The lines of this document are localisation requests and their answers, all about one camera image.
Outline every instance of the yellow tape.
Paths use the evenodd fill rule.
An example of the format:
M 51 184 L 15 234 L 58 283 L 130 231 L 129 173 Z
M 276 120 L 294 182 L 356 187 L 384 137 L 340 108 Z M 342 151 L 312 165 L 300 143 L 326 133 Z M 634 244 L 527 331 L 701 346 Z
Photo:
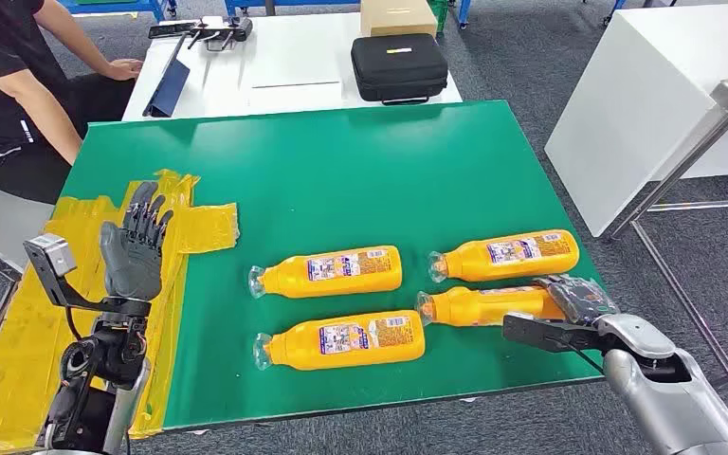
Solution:
M 187 254 L 235 246 L 238 236 L 235 204 L 192 208 L 192 192 L 199 177 L 163 170 L 157 173 L 158 192 L 166 209 L 174 211 L 163 244 L 163 289 L 152 301 L 147 327 L 147 357 L 152 374 L 138 403 L 130 430 L 134 438 L 159 432 L 166 413 L 180 326 Z M 45 232 L 68 241 L 77 269 L 68 282 L 86 299 L 100 300 L 104 262 L 99 250 L 101 223 L 120 223 L 124 209 L 140 182 L 130 182 L 121 209 L 105 196 L 95 200 L 61 198 Z M 74 322 L 89 333 L 96 312 L 74 310 Z M 24 275 L 0 329 L 0 452 L 29 450 L 35 445 L 51 399 L 60 385 L 60 355 L 74 340 L 64 311 L 51 305 L 31 267 Z

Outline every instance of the black cable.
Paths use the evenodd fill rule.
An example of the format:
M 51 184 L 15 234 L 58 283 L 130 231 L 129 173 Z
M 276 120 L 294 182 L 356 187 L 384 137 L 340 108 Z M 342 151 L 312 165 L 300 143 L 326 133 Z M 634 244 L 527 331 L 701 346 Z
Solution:
M 65 307 L 65 320 L 68 321 L 68 328 L 71 330 L 71 333 L 74 334 L 74 338 L 77 339 L 77 341 L 82 339 L 82 335 L 77 331 L 77 327 L 74 325 L 74 318 L 71 317 L 71 307 L 66 306 Z
M 564 339 L 556 339 L 556 338 L 551 338 L 551 337 L 546 337 L 546 339 L 548 339 L 549 341 L 553 341 L 555 343 L 564 344 L 565 346 L 568 346 L 568 348 L 570 348 L 571 351 L 579 354 L 580 357 L 584 358 L 586 362 L 590 363 L 591 366 L 593 368 L 595 368 L 599 373 L 604 374 L 604 370 L 601 367 L 599 367 L 598 364 L 596 364 L 595 362 L 593 362 L 592 359 L 589 358 L 585 353 L 583 353 L 583 352 L 579 351 L 578 349 L 576 349 L 576 347 L 573 346 L 568 341 L 565 341 Z

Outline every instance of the white table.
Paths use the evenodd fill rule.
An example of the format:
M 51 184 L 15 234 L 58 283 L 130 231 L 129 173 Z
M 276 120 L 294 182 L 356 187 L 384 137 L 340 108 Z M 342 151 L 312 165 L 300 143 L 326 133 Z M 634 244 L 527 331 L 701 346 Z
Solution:
M 244 116 L 276 112 L 380 106 L 358 96 L 350 49 L 359 36 L 359 14 L 251 18 L 252 34 L 230 51 L 203 44 L 178 59 L 191 69 L 173 118 Z M 142 112 L 160 81 L 177 38 L 153 40 L 123 120 Z M 429 102 L 459 102 L 456 83 Z
M 718 123 L 725 79 L 728 5 L 616 11 L 545 146 L 594 236 Z M 684 177 L 724 174 L 728 132 Z

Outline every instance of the gray carpet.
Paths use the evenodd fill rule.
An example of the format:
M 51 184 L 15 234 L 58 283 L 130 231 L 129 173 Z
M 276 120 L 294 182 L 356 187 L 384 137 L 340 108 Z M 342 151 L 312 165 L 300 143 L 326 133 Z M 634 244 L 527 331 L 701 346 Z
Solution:
M 181 18 L 223 14 L 218 0 L 183 0 Z M 628 7 L 639 6 L 631 2 Z M 440 43 L 466 100 L 509 100 L 571 215 L 610 294 L 625 311 L 655 322 L 690 351 L 709 376 L 721 368 L 631 231 L 616 242 L 588 233 L 543 146 L 592 50 L 601 38 L 609 0 L 474 0 L 470 27 L 448 16 Z M 279 14 L 350 11 L 281 8 Z M 251 9 L 252 15 L 262 14 Z M 150 14 L 82 18 L 108 58 L 142 59 Z M 49 40 L 69 76 L 87 70 Z M 680 182 L 669 201 L 728 197 L 728 176 Z M 682 284 L 728 350 L 728 209 L 652 214 L 644 226 L 674 265 Z M 678 242 L 677 239 L 690 241 Z M 728 404 L 728 391 L 722 398 Z M 628 412 L 604 383 L 214 428 L 202 435 L 169 433 L 133 442 L 135 453 L 618 453 L 650 452 Z

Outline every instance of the bottle cap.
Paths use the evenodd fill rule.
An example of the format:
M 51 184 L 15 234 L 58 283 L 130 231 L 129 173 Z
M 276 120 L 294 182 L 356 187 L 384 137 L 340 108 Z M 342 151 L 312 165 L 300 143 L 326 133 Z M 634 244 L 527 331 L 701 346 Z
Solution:
M 434 282 L 441 282 L 447 275 L 447 261 L 442 253 L 431 251 L 428 254 L 428 274 Z
M 255 299 L 266 294 L 266 288 L 264 287 L 264 272 L 265 270 L 257 265 L 253 265 L 252 268 L 249 269 L 249 275 L 247 275 L 249 293 L 252 294 L 252 297 Z
M 432 296 L 425 292 L 417 293 L 417 303 L 414 305 L 414 309 L 420 314 L 420 320 L 423 321 L 423 325 L 429 325 L 436 320 L 436 307 L 434 306 L 434 299 Z
M 267 334 L 258 334 L 252 343 L 252 358 L 258 370 L 266 370 L 272 365 L 272 356 L 269 354 L 269 343 L 272 337 Z

